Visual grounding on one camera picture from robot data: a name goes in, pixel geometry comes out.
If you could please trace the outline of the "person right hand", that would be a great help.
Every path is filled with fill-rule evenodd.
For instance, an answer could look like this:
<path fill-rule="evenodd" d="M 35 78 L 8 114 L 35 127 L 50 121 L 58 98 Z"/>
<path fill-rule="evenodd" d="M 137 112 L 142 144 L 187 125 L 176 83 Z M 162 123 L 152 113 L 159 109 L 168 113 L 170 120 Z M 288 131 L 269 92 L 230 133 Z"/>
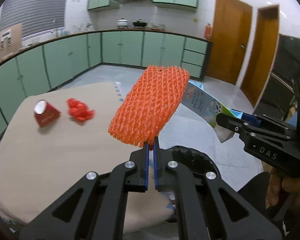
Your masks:
<path fill-rule="evenodd" d="M 284 190 L 288 193 L 295 193 L 291 210 L 300 211 L 300 178 L 279 177 L 277 169 L 270 168 L 270 178 L 266 194 L 266 209 L 275 206 L 279 202 L 279 193 Z"/>

